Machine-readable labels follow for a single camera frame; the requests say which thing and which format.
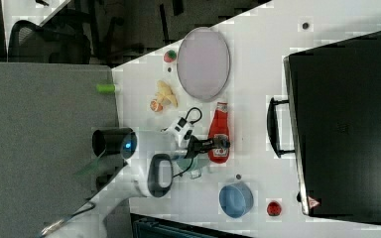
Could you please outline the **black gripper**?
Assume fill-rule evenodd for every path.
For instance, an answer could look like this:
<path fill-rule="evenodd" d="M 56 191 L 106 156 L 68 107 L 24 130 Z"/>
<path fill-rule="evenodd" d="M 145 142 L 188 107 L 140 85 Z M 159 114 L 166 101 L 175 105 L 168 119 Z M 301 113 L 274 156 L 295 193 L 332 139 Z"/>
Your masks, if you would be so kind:
<path fill-rule="evenodd" d="M 211 149 L 229 149 L 230 142 L 227 139 L 222 138 L 210 138 L 207 140 L 200 140 L 196 136 L 190 136 L 187 146 L 186 159 L 193 159 L 199 154 L 204 154 L 207 151 L 207 145 Z"/>

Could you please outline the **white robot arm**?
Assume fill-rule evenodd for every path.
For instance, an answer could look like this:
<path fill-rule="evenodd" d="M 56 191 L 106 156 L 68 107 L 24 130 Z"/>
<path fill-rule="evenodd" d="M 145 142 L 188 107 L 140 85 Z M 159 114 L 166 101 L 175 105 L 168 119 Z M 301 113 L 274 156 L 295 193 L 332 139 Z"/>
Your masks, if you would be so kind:
<path fill-rule="evenodd" d="M 125 166 L 74 214 L 47 227 L 38 238 L 107 238 L 105 218 L 131 197 L 163 197 L 174 179 L 173 161 L 227 149 L 227 138 L 199 139 L 190 132 L 132 131 L 122 143 Z"/>

